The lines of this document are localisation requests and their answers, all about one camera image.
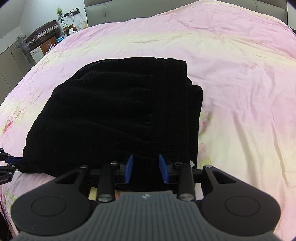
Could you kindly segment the black pants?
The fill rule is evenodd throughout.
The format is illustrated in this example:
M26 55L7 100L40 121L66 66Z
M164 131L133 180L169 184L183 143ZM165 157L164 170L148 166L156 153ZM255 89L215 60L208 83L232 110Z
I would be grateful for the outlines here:
M133 158L134 188L156 185L159 157L197 161L202 101L183 60L90 63L53 90L28 132L21 172L59 177Z

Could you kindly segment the white drawer cabinet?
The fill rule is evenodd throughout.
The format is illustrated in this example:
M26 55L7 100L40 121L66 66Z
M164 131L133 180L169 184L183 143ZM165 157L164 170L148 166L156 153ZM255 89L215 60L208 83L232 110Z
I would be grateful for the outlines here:
M42 49L40 48L40 46L33 49L32 51L30 51L30 54L31 54L32 58L34 59L35 63L38 63L44 57L44 53L43 53Z

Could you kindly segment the white standing fan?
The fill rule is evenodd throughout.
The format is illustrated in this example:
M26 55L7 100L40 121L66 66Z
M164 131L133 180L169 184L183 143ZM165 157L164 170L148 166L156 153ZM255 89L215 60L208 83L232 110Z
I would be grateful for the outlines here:
M21 52L26 59L27 63L32 67L31 60L29 58L30 48L26 42L27 36L26 35L19 35L16 38L15 45L16 49Z

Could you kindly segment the black wall power strip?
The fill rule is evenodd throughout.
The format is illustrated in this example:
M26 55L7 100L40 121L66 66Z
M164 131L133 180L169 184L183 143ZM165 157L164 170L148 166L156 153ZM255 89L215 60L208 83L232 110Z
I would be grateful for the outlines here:
M65 13L64 16L70 17L70 16L75 16L79 14L79 8L74 8L73 10L70 10L69 12Z

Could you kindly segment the pink floral bed sheet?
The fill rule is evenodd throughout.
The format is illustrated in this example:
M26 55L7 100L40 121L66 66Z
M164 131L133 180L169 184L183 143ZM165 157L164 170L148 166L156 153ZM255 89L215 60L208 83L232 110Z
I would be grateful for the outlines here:
M275 234L295 237L295 34L272 16L219 1L67 37L1 105L1 147L21 156L27 134L59 84L102 59L150 56L187 62L203 88L199 168L211 164L273 196Z

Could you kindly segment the blue box on desk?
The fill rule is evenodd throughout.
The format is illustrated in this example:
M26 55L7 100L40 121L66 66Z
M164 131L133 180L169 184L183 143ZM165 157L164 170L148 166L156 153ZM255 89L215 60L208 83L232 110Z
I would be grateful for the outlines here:
M61 36L61 37L57 38L57 43L60 43L64 39L65 39L64 36Z

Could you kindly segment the small green potted plant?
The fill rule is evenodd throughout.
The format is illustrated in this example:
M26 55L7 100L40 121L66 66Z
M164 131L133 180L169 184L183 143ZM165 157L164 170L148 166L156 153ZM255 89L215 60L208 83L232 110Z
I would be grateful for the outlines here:
M63 11L59 6L56 8L56 12L57 12L57 15L58 15L58 21L62 24L62 27L64 27Z

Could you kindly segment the wooden bedside desk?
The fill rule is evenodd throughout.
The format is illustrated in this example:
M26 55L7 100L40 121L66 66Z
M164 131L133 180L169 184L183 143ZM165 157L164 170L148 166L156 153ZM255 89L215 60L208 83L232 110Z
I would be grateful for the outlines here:
M57 45L56 37L52 37L51 39L47 40L43 44L40 45L40 49L44 55L46 55L49 51L51 51Z

